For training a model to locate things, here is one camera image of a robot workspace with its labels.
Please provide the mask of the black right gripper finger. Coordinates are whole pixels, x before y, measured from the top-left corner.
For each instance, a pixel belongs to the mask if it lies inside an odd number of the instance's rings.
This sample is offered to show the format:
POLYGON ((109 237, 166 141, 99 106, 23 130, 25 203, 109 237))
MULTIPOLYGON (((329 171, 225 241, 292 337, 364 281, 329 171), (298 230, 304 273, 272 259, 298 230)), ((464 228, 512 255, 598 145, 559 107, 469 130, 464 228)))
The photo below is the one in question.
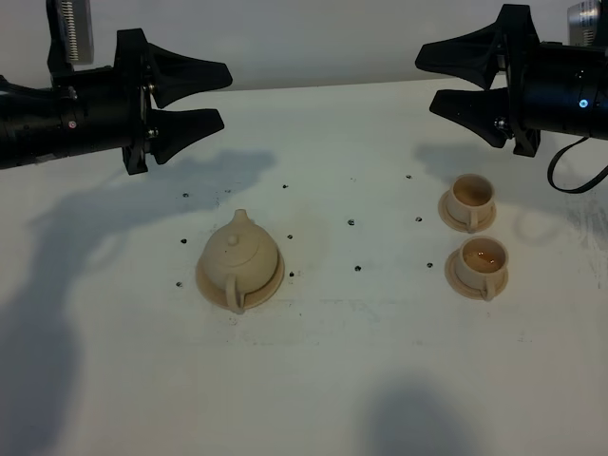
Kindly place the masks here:
POLYGON ((429 110, 470 130, 493 147, 504 147, 511 139, 506 87, 481 91, 438 90, 429 110))
POLYGON ((496 24, 469 34, 422 46, 415 59, 418 69, 453 76, 490 89, 499 72, 496 24))

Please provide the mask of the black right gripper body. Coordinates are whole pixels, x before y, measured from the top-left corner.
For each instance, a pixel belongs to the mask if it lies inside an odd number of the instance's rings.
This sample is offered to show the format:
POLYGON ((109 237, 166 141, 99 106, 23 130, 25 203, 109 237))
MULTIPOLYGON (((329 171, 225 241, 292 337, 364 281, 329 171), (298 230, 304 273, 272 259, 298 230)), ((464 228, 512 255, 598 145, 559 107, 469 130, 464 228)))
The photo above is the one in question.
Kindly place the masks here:
POLYGON ((543 131, 591 138, 594 49, 543 42, 526 5, 503 5, 500 29, 513 153, 534 156, 543 131))

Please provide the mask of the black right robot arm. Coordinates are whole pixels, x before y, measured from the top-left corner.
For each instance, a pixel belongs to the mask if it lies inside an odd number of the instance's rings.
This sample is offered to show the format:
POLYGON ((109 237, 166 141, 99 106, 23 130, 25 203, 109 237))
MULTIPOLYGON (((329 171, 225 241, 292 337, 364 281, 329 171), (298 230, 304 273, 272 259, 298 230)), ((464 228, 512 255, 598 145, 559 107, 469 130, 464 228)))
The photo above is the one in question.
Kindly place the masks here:
POLYGON ((607 137, 607 7, 595 2, 588 46, 540 40, 527 5, 505 4, 497 19, 469 34, 422 46, 418 69, 471 82, 476 91, 438 91, 430 111, 489 145, 515 142, 536 155, 543 131, 607 137))

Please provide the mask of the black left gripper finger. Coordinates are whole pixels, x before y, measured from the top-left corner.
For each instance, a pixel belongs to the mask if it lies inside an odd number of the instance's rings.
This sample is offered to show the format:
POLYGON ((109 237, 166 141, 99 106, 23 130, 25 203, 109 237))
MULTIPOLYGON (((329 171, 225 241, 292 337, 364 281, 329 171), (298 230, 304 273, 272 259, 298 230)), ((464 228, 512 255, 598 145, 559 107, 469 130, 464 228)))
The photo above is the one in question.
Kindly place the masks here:
POLYGON ((216 109, 152 110, 150 122, 157 132, 150 143, 150 154, 157 164, 166 164, 185 147, 224 128, 224 122, 216 109))
POLYGON ((190 95, 218 90, 233 83, 224 63, 194 59, 148 45, 153 97, 158 108, 165 108, 190 95))

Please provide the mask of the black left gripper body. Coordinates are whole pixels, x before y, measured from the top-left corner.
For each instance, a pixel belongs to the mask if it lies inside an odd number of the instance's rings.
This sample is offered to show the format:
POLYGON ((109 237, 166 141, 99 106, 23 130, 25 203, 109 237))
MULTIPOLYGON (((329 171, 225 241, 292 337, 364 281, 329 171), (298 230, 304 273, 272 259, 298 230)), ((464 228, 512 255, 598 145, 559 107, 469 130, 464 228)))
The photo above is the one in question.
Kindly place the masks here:
POLYGON ((149 44, 140 28, 117 32, 113 66, 83 71, 56 70, 52 86, 58 91, 61 130, 52 141, 60 158, 120 148, 129 174, 147 171, 145 93, 149 44))

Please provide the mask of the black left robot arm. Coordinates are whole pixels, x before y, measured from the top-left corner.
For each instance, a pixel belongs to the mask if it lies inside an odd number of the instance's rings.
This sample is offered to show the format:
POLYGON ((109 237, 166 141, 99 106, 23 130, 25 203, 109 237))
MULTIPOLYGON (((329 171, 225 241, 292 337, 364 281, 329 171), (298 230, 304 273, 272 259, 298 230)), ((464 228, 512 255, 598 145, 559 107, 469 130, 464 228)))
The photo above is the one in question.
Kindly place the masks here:
POLYGON ((144 173, 146 156, 165 164, 224 127, 213 108, 167 107, 232 82, 224 63, 155 46, 139 28, 120 30, 113 66, 56 72, 48 89, 1 82, 1 166, 120 149, 127 173, 144 173))

